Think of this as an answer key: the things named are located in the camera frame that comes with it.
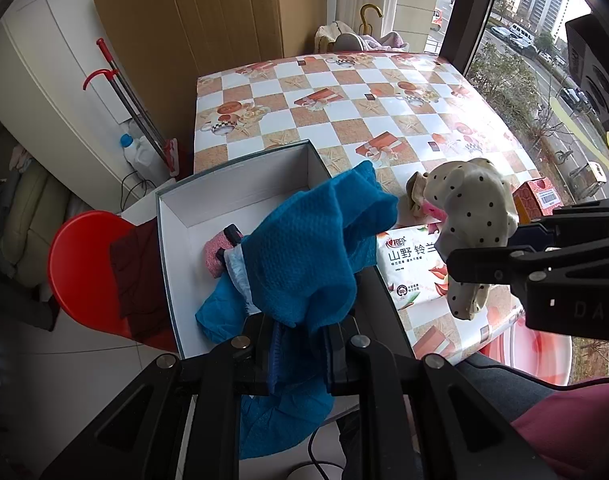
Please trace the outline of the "pink cloth pile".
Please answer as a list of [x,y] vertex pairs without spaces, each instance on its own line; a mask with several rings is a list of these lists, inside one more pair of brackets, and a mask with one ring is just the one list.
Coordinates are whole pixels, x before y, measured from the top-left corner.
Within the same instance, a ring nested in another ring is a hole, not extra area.
[[402,38],[399,32],[388,32],[381,38],[371,35],[361,35],[367,51],[391,51],[408,52],[409,44]]

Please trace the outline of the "white bottle blue cap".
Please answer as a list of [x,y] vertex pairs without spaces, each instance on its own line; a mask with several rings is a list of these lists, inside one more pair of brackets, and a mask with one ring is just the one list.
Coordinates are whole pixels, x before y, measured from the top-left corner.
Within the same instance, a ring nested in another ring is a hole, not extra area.
[[143,178],[154,180],[156,151],[147,139],[134,138],[129,133],[120,136],[123,156],[131,167]]

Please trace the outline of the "brown cardboard sheet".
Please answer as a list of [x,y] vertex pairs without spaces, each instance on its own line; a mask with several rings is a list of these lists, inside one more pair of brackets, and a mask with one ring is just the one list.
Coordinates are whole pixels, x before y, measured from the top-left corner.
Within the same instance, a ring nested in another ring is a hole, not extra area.
[[327,0],[93,0],[155,126],[190,145],[198,78],[313,50]]

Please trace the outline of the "beige knitted sock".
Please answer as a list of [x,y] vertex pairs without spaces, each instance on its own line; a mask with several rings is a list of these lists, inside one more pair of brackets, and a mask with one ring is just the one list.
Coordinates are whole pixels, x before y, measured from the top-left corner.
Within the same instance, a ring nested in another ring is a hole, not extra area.
[[416,220],[431,218],[431,210],[425,205],[424,191],[428,174],[416,172],[405,185],[411,216]]

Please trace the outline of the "tissue pack floral print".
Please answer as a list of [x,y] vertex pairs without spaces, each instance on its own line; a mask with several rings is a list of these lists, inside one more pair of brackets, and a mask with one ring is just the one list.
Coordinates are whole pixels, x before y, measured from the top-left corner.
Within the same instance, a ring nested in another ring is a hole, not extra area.
[[472,248],[460,237],[442,235],[439,226],[408,226],[376,236],[376,264],[393,307],[403,311],[439,298],[450,298],[446,261],[455,248]]

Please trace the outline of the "red plastic stool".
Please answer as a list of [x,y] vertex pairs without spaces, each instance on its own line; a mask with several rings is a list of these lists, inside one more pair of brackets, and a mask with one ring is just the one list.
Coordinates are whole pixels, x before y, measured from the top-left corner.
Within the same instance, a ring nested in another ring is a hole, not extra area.
[[139,341],[120,318],[109,246],[134,224],[108,211],[92,210],[66,221],[47,258],[47,279],[58,304],[77,323],[163,351],[175,352],[172,327]]

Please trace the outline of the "blue cloth bundle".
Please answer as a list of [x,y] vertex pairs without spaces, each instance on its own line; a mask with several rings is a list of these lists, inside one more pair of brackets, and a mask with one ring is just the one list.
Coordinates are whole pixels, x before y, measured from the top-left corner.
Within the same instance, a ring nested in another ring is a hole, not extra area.
[[243,460],[293,448],[334,405],[325,385],[321,328],[355,304],[355,275],[376,262],[376,236],[392,228],[398,200],[370,162],[291,196],[242,241],[252,300],[285,328],[279,394],[242,399]]
[[242,333],[248,316],[259,313],[236,289],[231,278],[223,275],[216,288],[195,314],[202,333],[213,344],[221,344]]

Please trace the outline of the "white cabinet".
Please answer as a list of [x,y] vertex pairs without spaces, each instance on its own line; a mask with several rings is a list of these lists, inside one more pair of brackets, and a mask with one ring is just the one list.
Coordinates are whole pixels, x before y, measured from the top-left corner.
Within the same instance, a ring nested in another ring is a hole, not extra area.
[[106,32],[93,0],[12,0],[0,17],[0,122],[81,200],[118,212],[152,192],[126,162],[123,133],[137,128],[96,46]]

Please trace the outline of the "red handled mop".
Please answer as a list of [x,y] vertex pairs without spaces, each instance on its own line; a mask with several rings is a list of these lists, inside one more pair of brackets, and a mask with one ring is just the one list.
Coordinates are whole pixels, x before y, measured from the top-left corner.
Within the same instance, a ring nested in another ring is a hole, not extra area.
[[96,40],[96,46],[100,53],[103,54],[105,61],[108,63],[108,68],[94,70],[85,77],[82,89],[88,89],[91,81],[96,77],[103,77],[110,84],[114,94],[118,96],[126,111],[129,113],[133,121],[140,128],[141,133],[145,138],[152,143],[152,147],[161,157],[171,177],[178,177],[180,174],[180,161],[178,160],[178,141],[175,139],[165,139],[159,129],[155,126],[152,118],[150,118],[147,110],[140,99],[131,88],[126,76],[122,74],[117,62],[114,60],[106,41],[103,38]]

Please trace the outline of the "grey white storage box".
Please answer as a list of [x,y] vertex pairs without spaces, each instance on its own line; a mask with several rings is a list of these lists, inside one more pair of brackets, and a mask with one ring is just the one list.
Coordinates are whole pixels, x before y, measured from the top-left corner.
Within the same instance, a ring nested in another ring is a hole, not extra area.
[[163,190],[158,238],[176,346],[184,358],[242,333],[262,312],[309,334],[343,322],[355,274],[398,220],[370,162],[331,176],[313,145],[246,155]]

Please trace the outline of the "pink black striped sock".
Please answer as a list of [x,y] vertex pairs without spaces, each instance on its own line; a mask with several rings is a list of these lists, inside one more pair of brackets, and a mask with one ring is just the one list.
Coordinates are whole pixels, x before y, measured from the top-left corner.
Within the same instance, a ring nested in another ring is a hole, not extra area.
[[225,271],[224,252],[239,245],[242,232],[235,224],[230,224],[205,245],[205,265],[213,278],[219,278]]

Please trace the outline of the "light blue fluffy duster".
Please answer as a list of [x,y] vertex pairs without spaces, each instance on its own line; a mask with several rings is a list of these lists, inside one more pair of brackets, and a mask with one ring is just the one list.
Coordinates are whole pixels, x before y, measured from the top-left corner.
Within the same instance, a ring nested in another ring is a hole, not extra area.
[[252,300],[242,245],[236,245],[233,248],[227,249],[224,252],[224,261],[230,280],[239,292],[239,295],[244,299],[246,312],[249,315],[259,313],[260,309],[254,304],[254,300]]

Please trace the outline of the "red patterned carton box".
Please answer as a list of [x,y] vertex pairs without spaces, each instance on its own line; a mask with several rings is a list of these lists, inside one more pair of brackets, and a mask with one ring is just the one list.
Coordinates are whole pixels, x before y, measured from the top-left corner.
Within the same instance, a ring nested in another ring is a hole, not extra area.
[[520,226],[551,216],[554,209],[564,206],[549,178],[533,179],[519,185],[513,192],[513,200]]

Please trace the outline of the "cream polka dot scrunchie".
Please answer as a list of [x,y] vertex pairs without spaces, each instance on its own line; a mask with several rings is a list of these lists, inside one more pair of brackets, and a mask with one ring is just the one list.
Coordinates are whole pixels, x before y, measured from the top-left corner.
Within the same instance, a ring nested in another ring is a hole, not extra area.
[[442,260],[457,249],[504,247],[518,226],[510,182],[485,158],[436,167],[423,197],[445,214],[435,244]]

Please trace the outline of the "checkered patterned tablecloth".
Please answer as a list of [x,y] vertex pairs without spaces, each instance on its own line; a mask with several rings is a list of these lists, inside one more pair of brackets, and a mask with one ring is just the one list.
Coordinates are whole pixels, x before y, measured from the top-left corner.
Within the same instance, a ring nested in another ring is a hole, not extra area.
[[[444,162],[490,160],[518,188],[536,166],[504,122],[446,61],[402,53],[314,54],[254,63],[199,78],[194,168],[202,171],[307,140],[331,174],[371,162],[388,193],[405,196],[416,172]],[[398,311],[412,348],[463,359],[519,318],[504,286],[469,322],[447,298]]]

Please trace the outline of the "large pink sponge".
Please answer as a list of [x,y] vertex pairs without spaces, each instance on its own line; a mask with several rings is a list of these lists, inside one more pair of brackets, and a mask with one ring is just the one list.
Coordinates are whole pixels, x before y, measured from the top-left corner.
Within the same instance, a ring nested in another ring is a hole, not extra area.
[[428,202],[428,200],[423,203],[422,211],[425,216],[434,219],[437,222],[445,222],[447,220],[446,213],[431,202]]

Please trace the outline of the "dark red cloth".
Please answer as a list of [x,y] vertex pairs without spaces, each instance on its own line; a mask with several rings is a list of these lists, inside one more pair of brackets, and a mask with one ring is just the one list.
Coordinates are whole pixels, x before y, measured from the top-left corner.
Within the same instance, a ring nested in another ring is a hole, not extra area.
[[119,315],[126,320],[131,334],[144,341],[170,330],[157,221],[132,226],[125,236],[110,244],[109,255]]

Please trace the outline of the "person's legs dark trousers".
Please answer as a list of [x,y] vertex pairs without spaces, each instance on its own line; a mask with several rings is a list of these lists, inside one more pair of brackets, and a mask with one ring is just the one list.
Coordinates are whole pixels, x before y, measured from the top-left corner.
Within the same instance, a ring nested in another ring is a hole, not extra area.
[[475,353],[455,367],[508,422],[556,392],[536,377]]

